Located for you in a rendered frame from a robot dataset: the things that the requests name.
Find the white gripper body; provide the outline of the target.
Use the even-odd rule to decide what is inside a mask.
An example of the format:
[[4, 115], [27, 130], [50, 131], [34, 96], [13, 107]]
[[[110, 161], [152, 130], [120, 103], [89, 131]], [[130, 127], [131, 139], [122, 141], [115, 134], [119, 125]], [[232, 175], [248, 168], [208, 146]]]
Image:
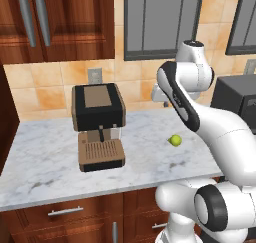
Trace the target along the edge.
[[168, 102], [169, 99], [165, 93], [161, 90], [157, 83], [154, 84], [151, 92], [151, 99], [153, 102]]

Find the green pear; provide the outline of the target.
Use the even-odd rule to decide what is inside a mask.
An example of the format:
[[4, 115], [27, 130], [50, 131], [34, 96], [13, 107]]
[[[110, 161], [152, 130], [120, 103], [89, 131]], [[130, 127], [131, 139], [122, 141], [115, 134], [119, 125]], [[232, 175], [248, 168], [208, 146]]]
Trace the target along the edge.
[[182, 143], [182, 138], [179, 135], [172, 135], [168, 142], [174, 147], [178, 147]]

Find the large grey framed window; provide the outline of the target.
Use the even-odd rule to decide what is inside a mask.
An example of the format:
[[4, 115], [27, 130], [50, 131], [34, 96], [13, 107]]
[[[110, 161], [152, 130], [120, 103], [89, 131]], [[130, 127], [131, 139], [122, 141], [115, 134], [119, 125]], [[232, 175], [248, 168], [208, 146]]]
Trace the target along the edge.
[[202, 0], [124, 0], [124, 60], [169, 59], [195, 40]]

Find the narrow brown wooden cupboard door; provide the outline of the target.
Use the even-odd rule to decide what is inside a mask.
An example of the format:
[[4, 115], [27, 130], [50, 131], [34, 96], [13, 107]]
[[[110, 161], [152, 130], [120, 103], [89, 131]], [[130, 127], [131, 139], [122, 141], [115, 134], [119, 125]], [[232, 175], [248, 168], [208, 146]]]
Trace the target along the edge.
[[0, 63], [21, 64], [43, 61], [35, 5], [28, 0], [36, 46], [31, 47], [24, 26], [19, 0], [0, 0]]

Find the black and brown coffee machine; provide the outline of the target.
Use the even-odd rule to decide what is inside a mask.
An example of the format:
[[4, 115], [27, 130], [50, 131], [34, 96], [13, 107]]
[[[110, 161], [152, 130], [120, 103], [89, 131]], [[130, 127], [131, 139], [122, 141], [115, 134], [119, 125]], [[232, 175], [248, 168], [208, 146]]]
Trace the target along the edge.
[[72, 88], [73, 128], [78, 132], [78, 162], [82, 172], [125, 165], [121, 128], [126, 108], [115, 83], [76, 85]]

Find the wide brown wooden cupboard door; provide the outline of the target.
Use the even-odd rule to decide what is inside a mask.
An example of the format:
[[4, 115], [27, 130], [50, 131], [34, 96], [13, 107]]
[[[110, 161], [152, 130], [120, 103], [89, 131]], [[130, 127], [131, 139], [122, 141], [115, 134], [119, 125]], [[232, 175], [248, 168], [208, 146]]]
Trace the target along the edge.
[[113, 59], [114, 0], [45, 0], [50, 46], [46, 62]]

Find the brown lower cupboard door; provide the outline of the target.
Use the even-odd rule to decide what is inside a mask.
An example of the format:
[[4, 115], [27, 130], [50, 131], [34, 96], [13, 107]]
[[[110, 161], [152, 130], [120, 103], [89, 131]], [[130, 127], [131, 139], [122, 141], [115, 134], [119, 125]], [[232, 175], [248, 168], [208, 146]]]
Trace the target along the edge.
[[113, 223], [117, 224], [118, 243], [123, 243], [123, 217], [89, 219], [63, 226], [16, 233], [15, 243], [113, 243]]

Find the black microwave oven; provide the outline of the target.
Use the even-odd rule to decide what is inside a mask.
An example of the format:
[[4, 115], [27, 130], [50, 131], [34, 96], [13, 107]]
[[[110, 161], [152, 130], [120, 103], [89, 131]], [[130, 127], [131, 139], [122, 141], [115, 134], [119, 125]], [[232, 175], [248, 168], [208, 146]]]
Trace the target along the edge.
[[211, 107], [236, 113], [256, 135], [256, 74], [218, 77]]

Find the brown narrow drawer front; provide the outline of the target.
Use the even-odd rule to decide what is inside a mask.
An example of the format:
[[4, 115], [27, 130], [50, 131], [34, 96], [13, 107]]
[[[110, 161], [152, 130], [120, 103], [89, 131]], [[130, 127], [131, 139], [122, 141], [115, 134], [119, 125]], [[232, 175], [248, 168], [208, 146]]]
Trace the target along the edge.
[[154, 243], [162, 227], [168, 222], [168, 213], [155, 201], [156, 188], [124, 193], [124, 243]]

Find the dark brown side panel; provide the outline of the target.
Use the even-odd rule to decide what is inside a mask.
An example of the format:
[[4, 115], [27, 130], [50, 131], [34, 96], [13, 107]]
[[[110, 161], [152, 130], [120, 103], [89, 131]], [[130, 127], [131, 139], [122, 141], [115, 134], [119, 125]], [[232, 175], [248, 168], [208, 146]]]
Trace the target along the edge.
[[20, 120], [4, 67], [0, 64], [0, 175], [16, 135]]

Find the small grey framed window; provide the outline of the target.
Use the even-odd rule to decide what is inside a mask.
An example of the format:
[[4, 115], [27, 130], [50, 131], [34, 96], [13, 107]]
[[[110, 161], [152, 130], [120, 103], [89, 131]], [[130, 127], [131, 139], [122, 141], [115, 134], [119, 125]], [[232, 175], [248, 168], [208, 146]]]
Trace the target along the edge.
[[238, 0], [225, 54], [256, 54], [256, 0]]

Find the brown wooden drawer front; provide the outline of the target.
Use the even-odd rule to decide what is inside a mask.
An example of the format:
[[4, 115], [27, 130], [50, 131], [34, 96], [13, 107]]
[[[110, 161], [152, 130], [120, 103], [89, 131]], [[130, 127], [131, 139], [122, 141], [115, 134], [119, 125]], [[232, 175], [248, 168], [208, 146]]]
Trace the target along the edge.
[[[52, 210], [83, 207], [83, 211], [49, 217]], [[111, 194], [73, 201], [58, 202], [48, 205], [15, 209], [2, 213], [5, 222], [14, 230], [25, 230], [28, 227], [44, 228], [51, 224], [67, 222], [79, 218], [93, 218], [100, 214], [120, 215], [123, 213], [123, 194]]]

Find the grey wall outlet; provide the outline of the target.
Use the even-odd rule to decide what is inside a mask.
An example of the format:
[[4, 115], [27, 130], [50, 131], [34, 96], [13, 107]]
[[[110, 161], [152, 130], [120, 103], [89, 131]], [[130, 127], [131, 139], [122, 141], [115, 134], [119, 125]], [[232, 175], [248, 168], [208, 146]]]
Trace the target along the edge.
[[102, 83], [102, 69], [101, 68], [89, 68], [88, 69], [88, 83], [89, 84], [101, 84]]
[[244, 74], [252, 75], [256, 70], [256, 59], [248, 59], [245, 65]]

